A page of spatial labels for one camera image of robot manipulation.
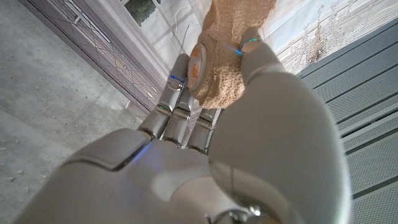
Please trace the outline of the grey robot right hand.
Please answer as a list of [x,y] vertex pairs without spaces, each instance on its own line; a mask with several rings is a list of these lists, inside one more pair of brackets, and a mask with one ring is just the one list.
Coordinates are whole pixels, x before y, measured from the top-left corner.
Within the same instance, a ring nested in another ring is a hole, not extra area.
[[285,71],[257,29],[242,36],[245,91],[184,118],[161,109],[60,165],[16,223],[348,223],[340,135],[323,100]]

